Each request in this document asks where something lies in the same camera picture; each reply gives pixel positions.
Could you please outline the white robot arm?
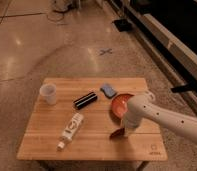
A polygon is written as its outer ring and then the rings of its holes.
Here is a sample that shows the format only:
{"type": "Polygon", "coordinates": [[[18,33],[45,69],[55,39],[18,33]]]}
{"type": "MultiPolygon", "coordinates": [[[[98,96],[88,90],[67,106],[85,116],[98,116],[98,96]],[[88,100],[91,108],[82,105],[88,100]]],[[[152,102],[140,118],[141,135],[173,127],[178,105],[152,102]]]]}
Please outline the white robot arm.
{"type": "Polygon", "coordinates": [[[149,91],[131,97],[122,117],[123,127],[136,130],[146,118],[197,144],[197,118],[159,107],[154,102],[155,95],[149,91]]]}

